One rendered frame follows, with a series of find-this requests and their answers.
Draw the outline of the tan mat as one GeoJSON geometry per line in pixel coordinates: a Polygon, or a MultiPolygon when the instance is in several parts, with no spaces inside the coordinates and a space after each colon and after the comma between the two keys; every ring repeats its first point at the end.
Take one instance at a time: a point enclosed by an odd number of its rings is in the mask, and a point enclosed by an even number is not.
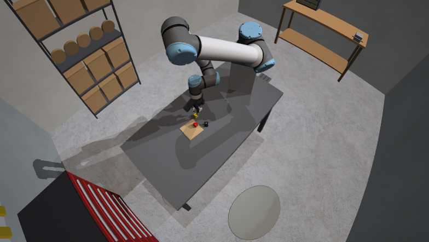
{"type": "Polygon", "coordinates": [[[204,130],[200,125],[198,125],[197,127],[194,127],[193,126],[194,122],[195,122],[195,120],[192,119],[180,128],[180,130],[190,140],[193,139],[195,136],[197,136],[198,134],[200,134],[204,130]]]}

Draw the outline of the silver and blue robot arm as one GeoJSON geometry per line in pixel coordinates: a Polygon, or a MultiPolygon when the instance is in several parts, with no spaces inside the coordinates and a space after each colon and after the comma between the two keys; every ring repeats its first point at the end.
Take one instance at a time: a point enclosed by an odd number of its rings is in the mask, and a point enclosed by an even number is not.
{"type": "Polygon", "coordinates": [[[202,89],[216,86],[220,76],[211,61],[238,62],[254,67],[255,73],[264,72],[275,65],[274,58],[262,37],[262,28],[256,22],[244,22],[239,28],[236,43],[202,37],[189,32],[188,23],[179,16],[164,21],[161,34],[169,61],[174,65],[186,65],[195,61],[203,76],[192,75],[188,79],[191,99],[183,109],[188,112],[202,89]],[[193,100],[194,99],[194,100],[193,100]]]}

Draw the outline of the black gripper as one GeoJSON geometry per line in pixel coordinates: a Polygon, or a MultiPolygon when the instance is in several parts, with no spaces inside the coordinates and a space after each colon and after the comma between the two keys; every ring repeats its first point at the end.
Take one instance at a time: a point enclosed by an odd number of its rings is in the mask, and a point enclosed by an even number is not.
{"type": "Polygon", "coordinates": [[[201,98],[196,99],[197,102],[194,104],[194,106],[192,107],[193,112],[195,112],[196,110],[196,115],[199,115],[199,112],[202,110],[202,108],[200,108],[199,106],[204,105],[205,104],[205,100],[203,99],[203,93],[201,98]],[[196,109],[195,109],[196,108],[196,109]],[[194,110],[195,109],[195,110],[194,110]]]}

